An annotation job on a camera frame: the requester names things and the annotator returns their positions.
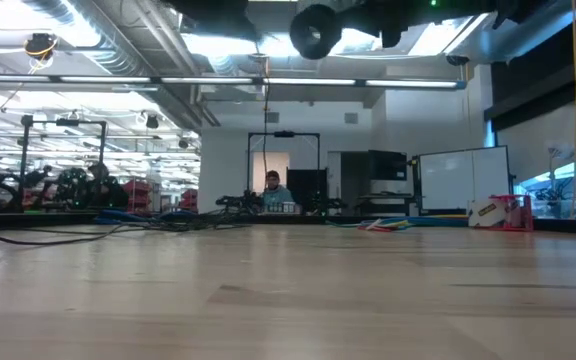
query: dark hair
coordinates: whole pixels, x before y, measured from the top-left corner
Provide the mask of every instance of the dark hair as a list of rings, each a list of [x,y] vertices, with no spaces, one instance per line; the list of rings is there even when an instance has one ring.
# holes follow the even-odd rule
[[[270,177],[276,177],[277,179],[279,179],[279,173],[276,172],[275,170],[270,170],[266,173],[266,179]]]

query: ceiling light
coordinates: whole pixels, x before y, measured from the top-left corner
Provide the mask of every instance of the ceiling light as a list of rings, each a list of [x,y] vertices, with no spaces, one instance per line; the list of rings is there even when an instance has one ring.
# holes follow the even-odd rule
[[[75,83],[150,83],[150,78],[137,76],[62,76],[61,80]]]
[[[355,85],[355,80],[351,79],[264,78],[263,81],[264,84],[270,85]]]
[[[50,150],[28,150],[28,155],[37,155],[42,157],[74,157],[74,156],[97,156],[99,152],[97,151],[50,151]],[[21,150],[9,149],[1,150],[0,155],[21,155]],[[165,156],[174,158],[196,158],[192,152],[151,152],[146,155],[142,152],[117,152],[117,151],[106,151],[104,156],[113,159],[129,159],[129,160],[142,160],[151,159],[153,157]]]
[[[162,78],[165,84],[199,84],[199,85],[248,85],[252,84],[251,78],[237,77],[190,77],[190,78]]]
[[[0,75],[0,82],[49,82],[48,76],[39,75]]]
[[[459,36],[457,36],[445,49],[444,49],[444,54],[450,54],[451,52],[453,52],[457,46],[459,46],[462,42],[464,42],[464,40],[466,40],[466,38],[468,38],[468,36],[470,36],[470,34],[472,34],[473,31],[475,31],[475,29],[477,29],[477,27],[479,27],[479,24],[481,24],[490,14],[481,14],[479,15],[475,21],[472,22],[472,24],[470,24],[464,31],[461,32],[461,34],[459,34]]]
[[[157,135],[108,135],[106,139],[123,139],[123,140],[161,140]]]
[[[0,134],[0,138],[22,138],[23,134]],[[30,134],[28,135],[29,139],[43,139],[43,138],[51,138],[51,139],[80,139],[80,138],[89,138],[90,135],[68,135],[68,134]]]
[[[462,81],[366,80],[366,86],[387,88],[461,89]]]
[[[81,136],[81,135],[84,135],[83,132],[81,132],[81,131],[79,131],[79,130],[77,130],[77,129],[71,129],[71,128],[65,128],[65,129],[64,129],[64,132],[65,132],[65,133],[71,133],[71,134],[74,134],[74,135],[80,135],[80,136]]]
[[[114,92],[157,92],[159,88],[157,87],[136,87],[136,86],[115,86],[111,89]]]

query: white wall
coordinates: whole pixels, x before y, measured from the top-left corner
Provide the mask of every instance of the white wall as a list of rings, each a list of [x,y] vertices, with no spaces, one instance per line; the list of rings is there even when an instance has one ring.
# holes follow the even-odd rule
[[[221,122],[222,127],[246,131],[262,131],[264,128],[264,102],[212,102],[208,108]],[[370,109],[364,109],[361,101],[356,102],[307,102],[284,101],[268,105],[271,112],[278,112],[279,124],[268,124],[269,131],[291,130],[302,132],[357,132],[370,131]],[[344,123],[344,114],[357,113],[359,123]]]
[[[240,196],[246,189],[246,150],[248,131],[240,129],[212,128],[202,133],[201,174],[199,176],[199,212],[219,209],[215,200],[223,195]],[[266,151],[288,152],[290,168],[315,169],[317,151],[312,145],[316,142],[295,137],[275,139],[268,137]],[[328,163],[331,151],[366,151],[370,147],[370,133],[367,131],[322,132],[321,168]],[[255,151],[262,151],[261,142]]]
[[[574,119],[575,106],[570,103],[497,133],[499,145],[508,145],[510,173],[517,176],[515,184],[549,171],[549,147],[574,149]],[[555,159],[554,166],[571,162]]]
[[[387,90],[372,111],[372,149],[408,157],[484,146],[483,111],[492,104],[490,67],[477,66],[461,91]],[[373,191],[412,193],[408,182],[375,182]]]

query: machine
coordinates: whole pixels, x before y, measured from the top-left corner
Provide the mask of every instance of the machine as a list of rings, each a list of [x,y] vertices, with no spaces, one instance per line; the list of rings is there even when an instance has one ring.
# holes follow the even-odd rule
[[[259,32],[246,17],[248,0],[160,0],[196,22],[197,32],[251,41]],[[394,47],[410,26],[497,12],[493,28],[505,20],[522,23],[548,0],[356,0],[340,11],[314,4],[298,13],[290,25],[295,49],[307,59],[322,59],[341,39],[344,28],[381,36],[384,48]]]

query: black metal frame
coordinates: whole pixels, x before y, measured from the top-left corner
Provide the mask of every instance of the black metal frame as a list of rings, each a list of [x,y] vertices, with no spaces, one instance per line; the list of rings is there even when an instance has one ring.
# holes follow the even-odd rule
[[[248,150],[246,151],[246,189],[250,191],[250,140],[253,136],[273,136],[282,132],[249,132],[248,133]],[[290,133],[292,136],[314,136],[317,138],[317,171],[321,170],[321,134],[320,133]],[[319,177],[317,177],[317,191],[319,191]]]
[[[413,157],[413,160],[416,160],[416,164],[413,166],[413,189],[419,189],[419,193],[415,191],[415,197],[417,198],[417,208],[419,209],[419,215],[448,215],[448,214],[456,214],[455,211],[458,211],[458,214],[465,214],[466,209],[462,212],[461,209],[433,209],[433,210],[424,210],[423,208],[423,193],[422,193],[422,178],[421,178],[421,157],[428,156],[428,155],[438,155],[438,154],[451,154],[457,152],[464,152],[464,151],[475,151],[475,150],[485,150],[485,149],[496,149],[496,148],[506,148],[506,171],[508,173],[508,194],[513,193],[513,184],[512,184],[512,177],[510,175],[510,159],[508,158],[508,146],[501,145],[501,146],[493,146],[493,147],[481,147],[481,148],[471,148],[471,149],[462,149],[462,150],[453,150],[453,151],[441,151],[435,153],[427,153],[427,154],[419,154]]]
[[[104,149],[106,147],[106,132],[108,124],[105,121],[86,121],[86,124],[93,124],[101,126],[101,135],[99,136],[99,164],[104,162]],[[32,115],[24,115],[21,119],[21,124],[24,126],[24,135],[22,137],[21,145],[21,169],[19,170],[19,198],[20,204],[19,208],[23,209],[23,199],[24,199],[24,184],[26,179],[26,165],[28,162],[28,144],[30,138],[30,128],[34,124],[56,124],[57,126],[79,126],[79,120],[69,120],[69,119],[59,119],[56,121],[35,121]],[[97,184],[97,193],[101,193],[101,181]]]

